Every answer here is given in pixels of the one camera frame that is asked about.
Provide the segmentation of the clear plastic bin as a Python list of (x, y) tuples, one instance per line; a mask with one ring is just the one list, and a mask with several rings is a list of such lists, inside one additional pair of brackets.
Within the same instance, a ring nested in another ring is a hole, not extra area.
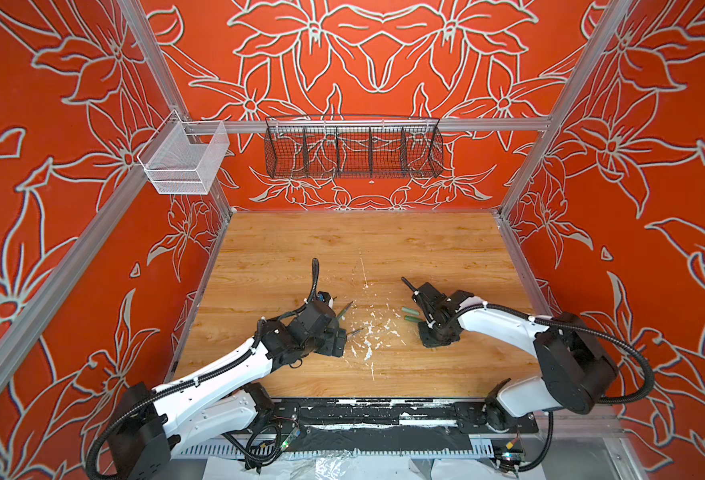
[(162, 195), (206, 195), (230, 150), (224, 122), (184, 122), (172, 115), (138, 154), (146, 178)]

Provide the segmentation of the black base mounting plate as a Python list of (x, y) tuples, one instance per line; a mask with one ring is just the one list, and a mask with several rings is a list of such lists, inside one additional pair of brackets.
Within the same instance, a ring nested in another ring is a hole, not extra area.
[(274, 418), (328, 430), (392, 427), (447, 428), (466, 434), (498, 432), (486, 424), (485, 402), (452, 398), (322, 398), (274, 400)]

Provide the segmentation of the green pen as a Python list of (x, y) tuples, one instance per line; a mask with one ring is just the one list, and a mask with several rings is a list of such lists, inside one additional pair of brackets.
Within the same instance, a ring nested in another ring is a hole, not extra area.
[(344, 318), (344, 316), (348, 313), (348, 310), (350, 310), (350, 308), (352, 308), (355, 305), (355, 303), (356, 303), (355, 300), (348, 302), (348, 304), (346, 304), (346, 306), (344, 306), (344, 308), (342, 308), (342, 311), (338, 314), (338, 316), (336, 316), (336, 319), (342, 320), (342, 318)]

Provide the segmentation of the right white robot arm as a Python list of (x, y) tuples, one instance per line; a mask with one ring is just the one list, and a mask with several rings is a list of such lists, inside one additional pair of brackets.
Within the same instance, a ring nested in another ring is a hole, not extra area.
[[(592, 329), (569, 312), (558, 317), (528, 314), (458, 290), (440, 292), (429, 282), (417, 287), (407, 278), (412, 300), (424, 314), (418, 324), (426, 348), (452, 345), (465, 332), (478, 333), (513, 346), (537, 360), (534, 377), (499, 384), (487, 401), (506, 416), (520, 418), (535, 411), (568, 410), (587, 415), (595, 405), (623, 405), (647, 398), (656, 386), (651, 362), (629, 342)], [(608, 396), (619, 379), (617, 362), (603, 344), (624, 351), (642, 371), (642, 384), (620, 396)]]

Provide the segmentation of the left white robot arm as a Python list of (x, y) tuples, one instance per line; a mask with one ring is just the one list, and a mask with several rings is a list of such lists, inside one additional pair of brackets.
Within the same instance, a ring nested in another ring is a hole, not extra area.
[(150, 479), (186, 448), (214, 436), (245, 429), (258, 434), (270, 426), (274, 410), (260, 380), (316, 353), (340, 357), (346, 330), (334, 312), (334, 298), (318, 290), (320, 262), (312, 260), (312, 286), (304, 303), (273, 318), (229, 354), (154, 388), (140, 382), (126, 390), (101, 434), (86, 454), (84, 471), (104, 479), (100, 456), (112, 456), (114, 479)]

